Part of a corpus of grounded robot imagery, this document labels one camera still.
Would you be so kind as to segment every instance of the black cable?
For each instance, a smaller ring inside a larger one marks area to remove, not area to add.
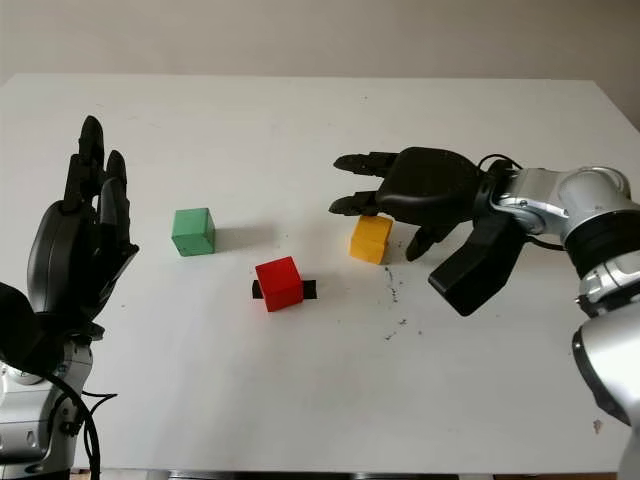
[[[104,398],[104,397],[109,397],[109,398],[113,398],[115,396],[117,396],[117,393],[91,393],[91,392],[86,392],[86,391],[82,391],[83,395],[86,395],[87,397],[95,397],[95,398]]]
[[[93,407],[91,407],[91,410],[89,411],[89,414],[92,417],[93,417],[93,414],[95,413],[95,411],[98,409],[98,407],[100,405],[102,405],[107,400],[111,400],[112,398],[118,396],[117,393],[89,393],[89,392],[85,392],[84,390],[82,391],[82,394],[86,395],[87,397],[100,398],[100,400]],[[89,448],[89,437],[87,435],[87,424],[86,423],[85,423],[85,426],[84,426],[83,437],[84,437],[83,438],[84,439],[84,449],[87,452],[87,456],[93,455],[93,452]]]
[[[100,479],[100,442],[98,440],[98,431],[96,424],[93,422],[91,412],[87,408],[87,405],[82,401],[82,397],[64,380],[56,377],[51,372],[45,372],[40,375],[45,380],[51,382],[53,385],[62,390],[67,397],[71,399],[73,404],[78,410],[80,410],[82,419],[85,422],[85,428],[88,430],[89,438],[91,440],[91,450],[87,450],[87,456],[89,457],[89,468],[91,469],[91,480]]]
[[[549,243],[542,240],[537,239],[536,237],[527,237],[527,241],[533,243],[534,245],[542,248],[546,248],[547,250],[555,250],[557,252],[564,252],[564,247],[557,243]]]
[[[503,155],[501,153],[492,153],[491,155],[487,155],[486,157],[483,157],[479,162],[478,162],[478,168],[482,168],[482,165],[484,164],[484,162],[486,162],[487,160],[490,160],[492,158],[500,158],[502,160],[507,160],[508,162],[511,162],[511,164],[516,167],[518,170],[522,170],[522,167],[520,166],[520,164],[518,162],[516,162],[515,160],[513,160],[512,158],[507,157],[506,155]]]

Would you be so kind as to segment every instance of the floor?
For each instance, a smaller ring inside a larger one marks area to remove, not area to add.
[[[105,470],[102,472],[102,480],[168,480],[169,474],[168,472],[145,472],[142,470]],[[194,474],[192,476],[185,476],[184,474],[180,474],[180,476],[174,477],[171,475],[172,479],[175,480],[187,480],[187,479],[205,479],[205,480],[232,480],[235,478],[240,479],[254,479],[259,480],[268,479],[268,480],[280,480],[282,478],[289,480],[293,477],[291,475],[278,475],[278,474],[250,474],[250,475],[240,475],[238,477],[234,476],[230,473],[209,473],[209,474]],[[324,478],[331,478],[332,475],[312,475],[311,479],[320,480]],[[335,478],[342,478],[342,475],[335,475]],[[378,480],[451,480],[455,478],[452,475],[366,475],[366,474],[356,474],[352,477],[354,480],[366,480],[366,479],[378,479]],[[491,480],[490,475],[463,475],[459,480]],[[73,474],[71,476],[72,480],[89,480],[88,473],[78,473]],[[583,473],[583,474],[574,474],[574,475],[496,475],[493,477],[494,480],[616,480],[616,475],[614,473]]]

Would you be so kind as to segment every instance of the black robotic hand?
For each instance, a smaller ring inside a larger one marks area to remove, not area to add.
[[[490,197],[517,165],[498,157],[488,171],[465,157],[433,148],[411,147],[396,153],[345,155],[336,168],[384,180],[377,191],[357,192],[331,205],[343,215],[386,213],[419,226],[406,256],[415,260],[459,224],[473,220],[467,242],[429,277],[429,283],[462,315],[473,313],[500,290],[513,270],[524,230],[509,214],[491,209]]]
[[[472,218],[480,184],[480,170],[457,153],[412,147],[400,153],[372,152],[345,155],[336,168],[357,175],[384,178],[377,192],[357,192],[336,200],[329,209],[343,215],[391,215],[400,222],[418,225],[407,248],[407,260],[415,260],[456,225]]]
[[[45,212],[31,249],[30,303],[0,283],[0,361],[42,370],[55,365],[69,335],[87,341],[101,337],[103,329],[93,320],[138,251],[129,239],[126,188],[122,155],[112,151],[105,170],[102,127],[87,117],[79,151],[69,163],[64,199]]]

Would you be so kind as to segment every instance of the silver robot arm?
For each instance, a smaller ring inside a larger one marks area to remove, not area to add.
[[[91,372],[88,345],[69,341],[56,375],[79,395]],[[0,367],[0,479],[66,479],[79,433],[78,408],[43,378]]]
[[[515,171],[493,208],[511,213],[529,234],[557,235],[582,273],[576,300],[590,319],[574,336],[574,357],[598,405],[630,425],[618,478],[637,480],[640,249],[627,250],[640,236],[640,206],[626,177],[604,167]]]

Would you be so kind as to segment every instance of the robot finger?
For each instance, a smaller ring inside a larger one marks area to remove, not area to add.
[[[82,124],[82,131],[78,139],[80,149],[78,153],[85,160],[95,160],[97,167],[104,166],[104,140],[100,122],[89,115]]]
[[[435,227],[420,227],[411,243],[407,247],[405,253],[407,260],[412,262],[417,260],[433,246],[434,243],[439,243],[444,240],[451,231],[456,228],[454,225],[439,225]]]
[[[129,200],[120,178],[110,177],[102,185],[98,215],[103,248],[118,248],[122,243],[129,243]]]
[[[333,166],[356,175],[375,175],[384,178],[397,156],[397,153],[384,152],[371,152],[369,155],[343,155],[334,162]]]
[[[342,197],[336,200],[329,207],[331,213],[338,213],[346,216],[354,215],[377,215],[380,209],[376,204],[376,192],[356,192],[350,197]]]
[[[107,178],[115,177],[120,180],[125,194],[127,193],[127,167],[124,157],[117,150],[112,150],[107,160]]]

